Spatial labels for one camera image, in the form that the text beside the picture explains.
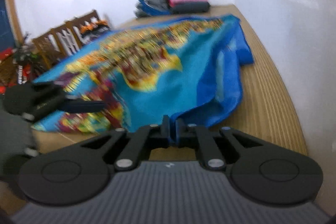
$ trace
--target chair back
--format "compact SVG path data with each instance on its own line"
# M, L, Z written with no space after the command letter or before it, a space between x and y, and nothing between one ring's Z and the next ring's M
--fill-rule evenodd
M67 56L53 29L38 38L33 39L33 43L41 55L47 69L51 69L61 59Z
M79 18L74 18L71 21L66 22L66 26L71 30L72 35L75 38L75 41L77 42L79 48L83 47L84 42L81 36L81 28L85 25L88 25L90 23L94 23L95 21L100 20L100 17L98 16L98 13L96 10L93 10L92 12L83 15Z
M57 28L51 29L55 37L58 47L62 48L66 56L75 54L80 50L72 32L68 29L66 24L63 24Z

